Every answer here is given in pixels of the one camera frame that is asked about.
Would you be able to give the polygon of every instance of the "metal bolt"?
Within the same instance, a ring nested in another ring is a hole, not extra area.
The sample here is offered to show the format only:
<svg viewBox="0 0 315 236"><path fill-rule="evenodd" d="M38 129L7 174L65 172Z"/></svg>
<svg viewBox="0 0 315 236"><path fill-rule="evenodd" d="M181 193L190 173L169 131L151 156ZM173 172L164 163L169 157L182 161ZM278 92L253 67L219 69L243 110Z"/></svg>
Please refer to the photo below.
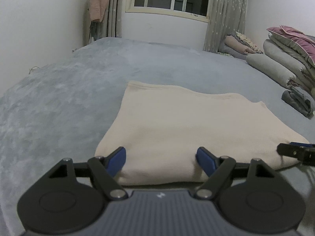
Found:
<svg viewBox="0 0 315 236"><path fill-rule="evenodd" d="M120 198L125 197L126 192L124 190L121 190L121 189L116 189L116 190L112 190L109 194L113 198L120 199Z"/></svg>
<svg viewBox="0 0 315 236"><path fill-rule="evenodd" d="M212 195L212 191L208 190L208 189L200 189L197 191L197 196L202 198L202 199L207 199L210 198Z"/></svg>

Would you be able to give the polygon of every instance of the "white wall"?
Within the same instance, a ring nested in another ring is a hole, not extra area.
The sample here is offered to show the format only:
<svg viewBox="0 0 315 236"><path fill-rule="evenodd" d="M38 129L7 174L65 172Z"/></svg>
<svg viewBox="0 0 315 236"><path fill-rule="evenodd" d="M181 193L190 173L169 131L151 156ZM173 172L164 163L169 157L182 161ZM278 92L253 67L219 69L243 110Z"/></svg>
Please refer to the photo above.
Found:
<svg viewBox="0 0 315 236"><path fill-rule="evenodd" d="M315 0L248 0L245 34L260 48L267 28L286 25L315 36Z"/></svg>
<svg viewBox="0 0 315 236"><path fill-rule="evenodd" d="M122 6L122 38L203 50L207 23L169 15L125 12L126 0L122 0Z"/></svg>
<svg viewBox="0 0 315 236"><path fill-rule="evenodd" d="M0 97L84 45L87 0L0 0Z"/></svg>

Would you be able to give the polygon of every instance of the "pink pillow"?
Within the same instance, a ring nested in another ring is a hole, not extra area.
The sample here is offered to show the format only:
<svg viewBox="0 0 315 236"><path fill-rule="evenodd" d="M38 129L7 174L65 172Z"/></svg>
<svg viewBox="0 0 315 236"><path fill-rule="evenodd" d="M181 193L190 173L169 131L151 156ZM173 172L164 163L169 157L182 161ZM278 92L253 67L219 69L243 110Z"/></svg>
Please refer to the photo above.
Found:
<svg viewBox="0 0 315 236"><path fill-rule="evenodd" d="M315 67L315 41L301 31L288 26L267 29L278 41L300 53L306 61Z"/></svg>

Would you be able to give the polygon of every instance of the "window frame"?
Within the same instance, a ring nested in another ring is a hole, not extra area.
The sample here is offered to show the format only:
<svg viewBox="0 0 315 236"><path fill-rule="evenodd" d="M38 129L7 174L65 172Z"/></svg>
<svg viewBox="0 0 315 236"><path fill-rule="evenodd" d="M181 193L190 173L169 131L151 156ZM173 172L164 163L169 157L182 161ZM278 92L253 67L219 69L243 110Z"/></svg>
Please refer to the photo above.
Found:
<svg viewBox="0 0 315 236"><path fill-rule="evenodd" d="M171 9L162 9L162 8L153 8L153 7L136 7L134 6L134 0L126 0L126 12L136 12L136 13L151 13L151 14L161 14L161 15L169 15L181 18L189 18L193 20L198 20L202 22L209 22L209 14L210 14L210 1L208 0L208 8L207 8L207 16L197 15L190 12L185 11L174 11L174 3L175 0L171 1Z"/></svg>

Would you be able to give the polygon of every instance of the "gray curtain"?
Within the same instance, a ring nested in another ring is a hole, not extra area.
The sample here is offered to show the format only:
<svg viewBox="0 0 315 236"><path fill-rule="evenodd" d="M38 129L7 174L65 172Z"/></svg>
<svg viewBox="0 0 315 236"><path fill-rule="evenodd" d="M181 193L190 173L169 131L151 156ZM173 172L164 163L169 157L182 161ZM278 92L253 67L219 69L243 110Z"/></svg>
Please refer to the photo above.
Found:
<svg viewBox="0 0 315 236"><path fill-rule="evenodd" d="M218 51L221 40L233 31L244 33L247 0L210 0L204 51Z"/></svg>
<svg viewBox="0 0 315 236"><path fill-rule="evenodd" d="M94 40L103 37L121 38L122 0L109 0L102 22L92 22L90 35Z"/></svg>

